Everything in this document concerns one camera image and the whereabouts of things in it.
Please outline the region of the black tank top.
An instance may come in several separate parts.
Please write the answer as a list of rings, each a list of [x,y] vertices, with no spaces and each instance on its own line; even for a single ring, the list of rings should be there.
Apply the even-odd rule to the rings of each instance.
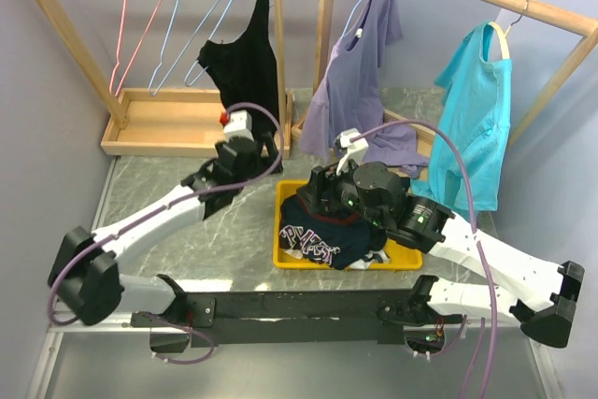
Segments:
[[[220,91],[225,108],[238,103],[259,105],[277,117],[277,60],[268,37],[270,0],[256,0],[246,30],[230,43],[210,40],[197,62]]]

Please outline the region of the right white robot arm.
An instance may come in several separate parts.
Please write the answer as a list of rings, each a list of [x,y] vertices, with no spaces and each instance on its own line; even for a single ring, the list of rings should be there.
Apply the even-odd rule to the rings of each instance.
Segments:
[[[563,349],[569,342],[585,270],[515,249],[432,199],[414,195],[385,164],[350,162],[312,169],[297,190],[311,213],[354,213],[389,240],[444,259],[485,278],[483,285],[434,275],[418,277],[384,320],[422,326],[440,317],[482,318],[516,324],[532,340]]]

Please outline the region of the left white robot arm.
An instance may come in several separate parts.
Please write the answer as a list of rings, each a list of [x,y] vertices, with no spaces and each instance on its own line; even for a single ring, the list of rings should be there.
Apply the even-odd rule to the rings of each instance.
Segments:
[[[282,169],[274,137],[232,136],[216,144],[216,157],[165,196],[133,215],[92,232],[78,226],[63,238],[48,285],[48,314],[62,302],[87,326],[117,311],[149,313],[164,325],[182,324],[188,294],[168,275],[125,276],[121,267],[178,231],[228,207],[242,190]]]

